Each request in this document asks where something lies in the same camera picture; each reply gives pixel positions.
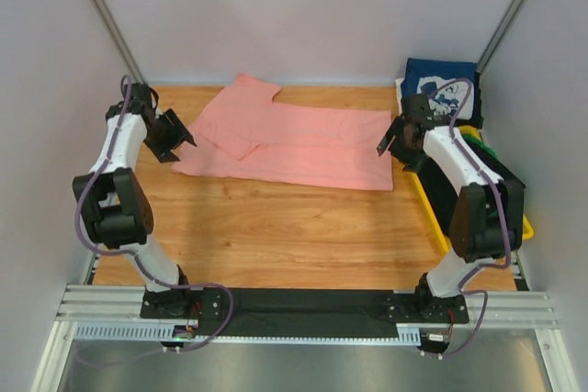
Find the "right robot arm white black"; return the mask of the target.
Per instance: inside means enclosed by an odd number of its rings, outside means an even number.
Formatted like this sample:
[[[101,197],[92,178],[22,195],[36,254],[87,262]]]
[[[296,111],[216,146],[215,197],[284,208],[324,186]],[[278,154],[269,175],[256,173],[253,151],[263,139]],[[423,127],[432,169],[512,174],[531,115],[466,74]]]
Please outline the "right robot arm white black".
[[[412,174],[435,164],[457,198],[448,229],[450,249],[414,291],[415,314],[432,322],[445,314],[448,298],[466,294],[480,272],[510,266],[522,242],[525,188],[484,163],[463,140],[455,120],[435,114],[424,94],[401,99],[401,113],[377,152],[389,152]]]

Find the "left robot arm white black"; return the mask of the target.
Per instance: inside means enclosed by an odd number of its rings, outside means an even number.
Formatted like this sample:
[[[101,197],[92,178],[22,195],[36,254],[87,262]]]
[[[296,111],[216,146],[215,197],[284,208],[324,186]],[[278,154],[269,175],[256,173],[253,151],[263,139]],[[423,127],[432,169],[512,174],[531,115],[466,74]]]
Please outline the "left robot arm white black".
[[[161,110],[159,95],[128,75],[119,85],[121,100],[105,114],[106,137],[89,172],[73,179],[74,228],[80,242],[101,256],[123,256],[141,275],[147,292],[158,295],[171,319],[184,319],[194,298],[181,268],[163,251],[154,234],[154,214],[135,172],[140,149],[157,162],[177,162],[193,135],[173,109]]]

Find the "pink t shirt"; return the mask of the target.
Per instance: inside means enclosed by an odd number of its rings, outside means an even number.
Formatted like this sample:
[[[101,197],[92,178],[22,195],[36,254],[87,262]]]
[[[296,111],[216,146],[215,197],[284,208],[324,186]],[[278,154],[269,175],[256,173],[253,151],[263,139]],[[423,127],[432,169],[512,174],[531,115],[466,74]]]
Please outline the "pink t shirt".
[[[367,191],[393,188],[376,148],[391,123],[381,110],[297,106],[280,86],[238,74],[189,125],[178,174]]]

